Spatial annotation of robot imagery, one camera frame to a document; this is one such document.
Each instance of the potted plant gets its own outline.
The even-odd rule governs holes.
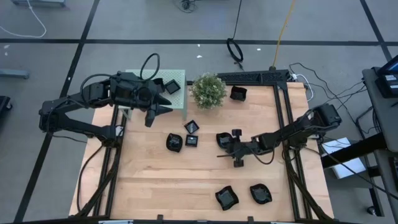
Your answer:
[[[204,73],[193,83],[190,93],[201,110],[223,105],[226,97],[225,82],[214,73]]]

